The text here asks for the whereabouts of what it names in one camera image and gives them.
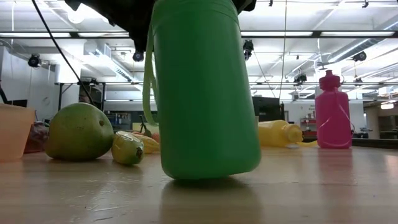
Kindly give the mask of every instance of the cable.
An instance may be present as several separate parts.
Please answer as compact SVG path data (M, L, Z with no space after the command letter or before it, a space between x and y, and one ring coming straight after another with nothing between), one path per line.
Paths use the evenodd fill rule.
M75 69L73 69L73 67L72 67L71 64L69 63L68 59L66 58L65 54L63 54L63 52L62 52L60 46L58 45L57 41L55 40L54 36L52 35L51 30L50 30L49 26L47 25L47 23L45 22L44 17L43 17L43 15L42 15L42 13L41 13L39 7L37 6L36 1L35 1L35 0L32 0L32 3L33 3L33 5L34 5L34 7L35 7L35 9L36 9L36 11L37 11L37 13L38 13L38 15L40 16L40 19L42 20L43 25L45 26L45 29L46 29L47 32L49 33L50 38L52 39L52 42L55 44L55 47L56 47L56 48L58 49L58 51L60 52L60 54L61 54L61 56L63 57L64 61L68 64L68 66L69 66L70 69L72 70L73 74L75 74L75 76L76 76L76 78L77 78L77 80L78 80L78 84L80 84L81 87L83 87L83 90L85 91L85 93L86 93L88 99L90 100L90 103L91 103L92 105L94 105L94 101L93 101L93 99L91 98L90 94L88 93L86 87L85 87L84 84L81 82L81 80L80 80L79 76L77 75Z
M286 50L286 26L287 26L287 0L285 0L285 33L284 33L284 51L282 55L282 78L280 79L280 89L279 89L279 101L280 94L282 94L282 82L284 81L284 70L285 70L285 50Z
M268 83L268 81L267 81L267 79L266 79L266 75L265 75L264 72L262 71L262 67L261 67L260 61L259 61L259 59L257 58L257 55L256 55L256 53L255 53L254 51L253 51L253 54L254 54L254 56L255 56L255 58L256 58L256 60L257 60L257 63L258 63L259 66L260 66L260 70L261 70L262 76L264 77L264 80L265 80L266 83L268 84L268 87L269 87L269 89L271 90L271 93L274 95L274 98L276 98L276 96L275 96L275 94L274 94L274 91L272 90L270 84Z

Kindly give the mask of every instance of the green water bottle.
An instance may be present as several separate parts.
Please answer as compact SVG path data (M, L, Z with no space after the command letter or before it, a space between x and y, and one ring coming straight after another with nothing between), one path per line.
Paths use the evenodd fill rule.
M231 0L158 0L152 15L162 167L174 179L252 171L261 159Z

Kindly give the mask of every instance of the ceiling light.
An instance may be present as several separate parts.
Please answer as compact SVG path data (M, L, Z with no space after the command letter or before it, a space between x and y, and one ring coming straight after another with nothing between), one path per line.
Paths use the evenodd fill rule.
M278 36L278 37L283 37L283 36L311 36L312 32L310 31L242 31L241 32L242 36L252 36L252 37L261 37L261 36Z
M80 37L129 37L128 32L79 32Z
M389 104L389 103L395 103L396 102L396 100L390 100L390 101L387 101L387 102L382 102L381 104L383 105L383 104Z
M353 31L324 31L321 33L321 36L330 36L330 37L335 37L335 36L367 36L367 37L372 37L372 36L391 36L395 32L394 31L377 31L377 32L372 32L372 31L361 31L361 32L353 32Z
M382 110L389 110L389 109L393 109L394 105L392 103L388 103L388 104L383 104L380 107Z
M79 24L85 20L84 15L77 13L75 11L68 12L68 19L73 24Z
M106 85L132 85L131 83L121 82L121 83L105 83Z
M130 102L132 100L105 100L107 102Z
M57 37L70 37L70 34L67 32L53 32L52 35ZM0 37L3 38L24 38L24 37L33 37L33 38L46 38L50 37L50 34L47 32L0 32Z

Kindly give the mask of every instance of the pink bottle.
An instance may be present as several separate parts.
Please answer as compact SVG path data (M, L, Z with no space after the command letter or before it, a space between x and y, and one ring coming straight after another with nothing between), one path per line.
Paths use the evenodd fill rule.
M321 148L348 149L352 144L348 95L338 91L340 77L326 71L319 79L323 93L315 98L318 145Z

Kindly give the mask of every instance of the wooden table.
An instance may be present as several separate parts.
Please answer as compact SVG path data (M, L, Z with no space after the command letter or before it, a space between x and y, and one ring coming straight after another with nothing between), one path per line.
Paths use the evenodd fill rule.
M267 149L253 172L172 181L160 156L0 164L0 223L397 223L398 151Z

